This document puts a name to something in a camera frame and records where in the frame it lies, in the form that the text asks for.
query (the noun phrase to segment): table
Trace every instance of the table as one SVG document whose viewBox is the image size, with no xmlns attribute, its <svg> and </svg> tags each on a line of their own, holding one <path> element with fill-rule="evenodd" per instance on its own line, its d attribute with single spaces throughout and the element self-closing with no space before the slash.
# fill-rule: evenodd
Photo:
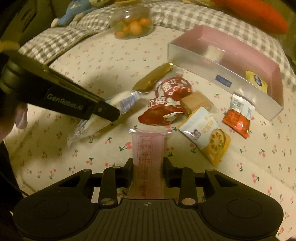
<svg viewBox="0 0 296 241">
<path fill-rule="evenodd" d="M 110 31 L 92 36 L 59 57 L 51 68 L 71 78 L 102 98 L 133 85 L 155 67 L 167 62 L 167 44 L 183 32 L 157 27 L 139 39 L 120 40 Z M 245 140 L 223 124 L 231 94 L 211 82 L 184 70 L 193 90 L 203 92 L 218 108 L 214 115 L 221 128 L 231 137 L 228 152 L 218 171 L 253 187 L 277 200 L 283 207 L 284 220 L 277 234 L 280 240 L 296 235 L 296 108 L 295 97 L 284 87 L 284 110 L 269 122 L 257 112 Z M 146 99 L 153 98 L 153 93 Z M 175 166 L 188 166 L 195 172 L 213 168 L 177 129 L 180 118 L 170 126 L 147 126 L 138 117 L 147 109 L 148 101 L 140 100 L 120 121 L 88 138 L 67 147 L 67 136 L 79 122 L 75 118 L 38 107 L 28 108 L 28 127 L 13 129 L 5 139 L 13 170 L 21 189 L 29 194 L 41 190 L 81 169 L 103 172 L 111 165 L 123 166 L 132 157 L 128 128 L 145 130 L 171 129 L 165 143 L 165 156 Z M 97 198 L 96 188 L 93 201 Z M 202 191 L 198 190 L 200 201 Z M 118 197 L 125 194 L 118 190 Z M 177 197 L 176 189 L 166 190 L 165 197 Z"/>
</svg>

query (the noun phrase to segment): gold wrapper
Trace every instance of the gold wrapper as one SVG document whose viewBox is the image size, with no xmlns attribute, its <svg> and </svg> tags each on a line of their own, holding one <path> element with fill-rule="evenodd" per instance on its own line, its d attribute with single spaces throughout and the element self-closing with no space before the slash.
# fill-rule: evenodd
<svg viewBox="0 0 296 241">
<path fill-rule="evenodd" d="M 140 79 L 133 87 L 136 91 L 148 91 L 162 76 L 169 72 L 173 68 L 172 63 L 165 63 L 152 70 L 145 77 Z"/>
</svg>

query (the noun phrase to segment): yellow lid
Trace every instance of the yellow lid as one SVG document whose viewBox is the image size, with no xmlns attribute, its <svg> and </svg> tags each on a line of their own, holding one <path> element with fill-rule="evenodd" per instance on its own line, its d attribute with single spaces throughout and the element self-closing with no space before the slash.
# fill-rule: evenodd
<svg viewBox="0 0 296 241">
<path fill-rule="evenodd" d="M 141 0 L 115 0 L 116 5 L 123 5 L 123 4 L 137 4 L 140 3 Z"/>
</svg>

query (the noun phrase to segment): orange cushion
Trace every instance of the orange cushion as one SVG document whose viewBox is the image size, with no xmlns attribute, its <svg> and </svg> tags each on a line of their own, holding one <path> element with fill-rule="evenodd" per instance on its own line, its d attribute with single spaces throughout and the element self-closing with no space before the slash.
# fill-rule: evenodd
<svg viewBox="0 0 296 241">
<path fill-rule="evenodd" d="M 288 24 L 282 15 L 261 0 L 212 0 L 212 2 L 233 11 L 263 31 L 275 34 L 284 34 L 288 31 Z"/>
</svg>

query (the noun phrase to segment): gray and white checkered cloth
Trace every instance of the gray and white checkered cloth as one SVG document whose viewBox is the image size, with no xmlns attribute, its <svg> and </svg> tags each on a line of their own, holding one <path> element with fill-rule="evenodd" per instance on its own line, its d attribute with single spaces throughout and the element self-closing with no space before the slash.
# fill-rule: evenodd
<svg viewBox="0 0 296 241">
<path fill-rule="evenodd" d="M 280 43 L 258 28 L 214 9 L 176 0 L 148 0 L 142 3 L 150 8 L 156 26 L 188 31 L 196 25 L 206 25 L 252 46 L 279 65 L 283 83 L 296 91 L 296 77 Z M 108 29 L 114 10 L 114 5 L 111 5 L 87 14 L 80 22 L 72 22 L 66 28 L 47 29 L 23 45 L 19 52 L 49 64 L 81 39 Z"/>
</svg>

